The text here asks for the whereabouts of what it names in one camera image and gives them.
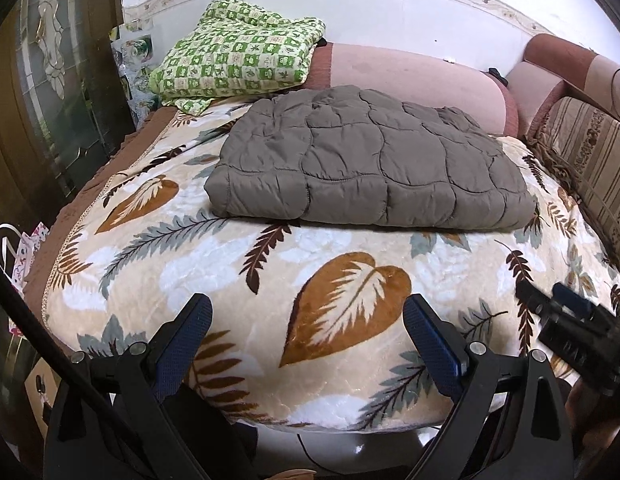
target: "leaf-patterned blanket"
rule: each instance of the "leaf-patterned blanket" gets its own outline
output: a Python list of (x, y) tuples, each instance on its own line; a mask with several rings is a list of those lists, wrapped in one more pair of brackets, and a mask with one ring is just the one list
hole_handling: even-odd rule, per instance
[[(537, 206), (510, 233), (452, 234), (215, 218), (203, 183), (250, 98), (177, 114), (112, 177), (58, 255), (43, 298), (59, 339), (121, 353), (172, 320), (196, 292), (214, 306), (187, 375), (231, 418), (379, 431), (443, 420), (440, 396), (401, 321), (419, 292), (468, 340), (526, 353), (535, 318), (518, 280), (555, 282), (620, 316), (620, 275), (574, 201), (516, 139), (499, 139)], [(558, 375), (570, 370), (557, 359)]]

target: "gray quilted comforter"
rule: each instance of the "gray quilted comforter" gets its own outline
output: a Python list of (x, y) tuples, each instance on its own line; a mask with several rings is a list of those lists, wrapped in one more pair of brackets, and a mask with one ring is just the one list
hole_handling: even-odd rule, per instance
[(340, 86), (262, 99), (205, 190), (219, 216), (513, 230), (535, 202), (500, 143), (457, 108)]

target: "pink cushion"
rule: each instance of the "pink cushion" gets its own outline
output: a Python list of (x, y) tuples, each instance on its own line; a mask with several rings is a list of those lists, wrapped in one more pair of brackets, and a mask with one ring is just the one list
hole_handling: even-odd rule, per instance
[(518, 133), (514, 99), (504, 86), (478, 70), (442, 59), (339, 43), (317, 48), (303, 87), (339, 85), (372, 88), (424, 106), (460, 108), (487, 133), (512, 137)]

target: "pillow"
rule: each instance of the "pillow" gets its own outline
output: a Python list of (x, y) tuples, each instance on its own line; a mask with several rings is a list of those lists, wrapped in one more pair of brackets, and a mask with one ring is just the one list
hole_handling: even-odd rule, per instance
[(242, 0), (212, 2), (150, 76), (163, 105), (201, 115), (214, 98), (301, 85), (325, 31), (317, 18), (287, 20)]
[(456, 107), (488, 134), (516, 137), (514, 98), (491, 76), (465, 65), (389, 48), (330, 44), (317, 48), (303, 88), (354, 85), (427, 107)]

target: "striped sofa cushion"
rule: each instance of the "striped sofa cushion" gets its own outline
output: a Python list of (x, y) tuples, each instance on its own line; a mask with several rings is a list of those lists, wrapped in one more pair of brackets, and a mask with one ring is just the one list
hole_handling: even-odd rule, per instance
[[(566, 165), (586, 216), (592, 227), (598, 224), (595, 230), (602, 230), (620, 264), (620, 122), (565, 97), (552, 107), (536, 140)], [(542, 162), (552, 166), (552, 161)]]

